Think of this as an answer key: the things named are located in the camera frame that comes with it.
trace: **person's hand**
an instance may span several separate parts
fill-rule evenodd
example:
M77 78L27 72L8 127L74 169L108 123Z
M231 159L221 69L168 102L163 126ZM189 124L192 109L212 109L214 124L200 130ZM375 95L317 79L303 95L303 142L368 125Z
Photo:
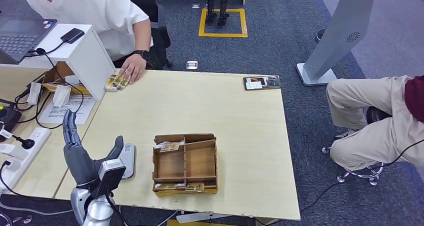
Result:
M125 80L128 80L131 76L129 83L132 84L139 80L140 75L146 69L146 64L147 61L140 54L133 54L123 62L119 75Z

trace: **black chair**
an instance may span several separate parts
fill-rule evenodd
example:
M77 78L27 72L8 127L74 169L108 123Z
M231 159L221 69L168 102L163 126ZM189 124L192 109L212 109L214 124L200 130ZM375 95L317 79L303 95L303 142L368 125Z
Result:
M389 118L389 117L391 117L390 114L388 114L384 111L381 111L380 109L378 109L376 107L369 107L368 110L366 111L366 122L368 124L372 124L374 122L384 120L384 119ZM321 149L321 151L324 154L328 154L330 152L330 150L331 150L331 147L323 147ZM344 175L337 176L337 181L339 181L340 183L343 183L343 182L345 182L345 178L347 176L353 175L353 176L357 176L359 178L368 179L369 184L371 184L372 186L376 186L377 180L379 179L379 175L383 171L384 163L380 162L380 163L378 163L378 165L379 165L379 168L378 168L377 171L374 169L374 166L373 167L371 167L371 166L366 167L367 169L370 170L370 174L360 174L358 172L354 172L354 171L351 171L351 170L345 168L346 173Z
M167 58L167 48L171 45L171 40L167 31L165 20L165 8L156 3L156 0L131 0L150 18L151 36L153 38L153 52L157 56L159 65L156 68L161 69L164 66L171 68L172 62Z

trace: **white power strip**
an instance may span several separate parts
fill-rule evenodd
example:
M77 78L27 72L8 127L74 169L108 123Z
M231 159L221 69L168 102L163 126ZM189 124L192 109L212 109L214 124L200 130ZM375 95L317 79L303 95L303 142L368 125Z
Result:
M24 160L20 160L21 167L18 170L10 170L7 166L3 168L3 171L1 172L1 176L3 178L4 183L6 183L9 188L14 189L16 184L18 184L19 180L22 178L24 173L27 171L30 164L33 162L34 158L39 153L40 149L43 147L43 145L46 143L47 139L52 134L52 131L47 128L43 127L37 127L34 129L34 131L31 133L31 135L28 137L28 139L34 140L35 144L32 148L26 149L25 151L28 152L28 156ZM13 157L9 157L6 159L9 162L12 162L13 160L18 160ZM0 192L6 192L7 189L3 183L0 182Z

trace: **sneaker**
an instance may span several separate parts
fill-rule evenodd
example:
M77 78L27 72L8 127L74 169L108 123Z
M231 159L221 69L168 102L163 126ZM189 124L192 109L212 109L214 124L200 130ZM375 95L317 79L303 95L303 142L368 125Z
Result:
M343 133L343 134L340 134L340 135L336 135L335 136L335 138L336 139L343 139L343 138L346 138L347 136L349 136L349 135L351 135L351 134L354 134L354 133L356 133L356 132L358 132L359 131L359 129L352 129L352 128L349 128L345 133Z

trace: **laptop keyboard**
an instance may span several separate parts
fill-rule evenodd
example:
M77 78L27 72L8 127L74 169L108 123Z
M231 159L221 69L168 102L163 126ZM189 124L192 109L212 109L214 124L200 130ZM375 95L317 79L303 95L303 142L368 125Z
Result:
M27 53L38 37L32 34L0 35L0 50L9 55Z

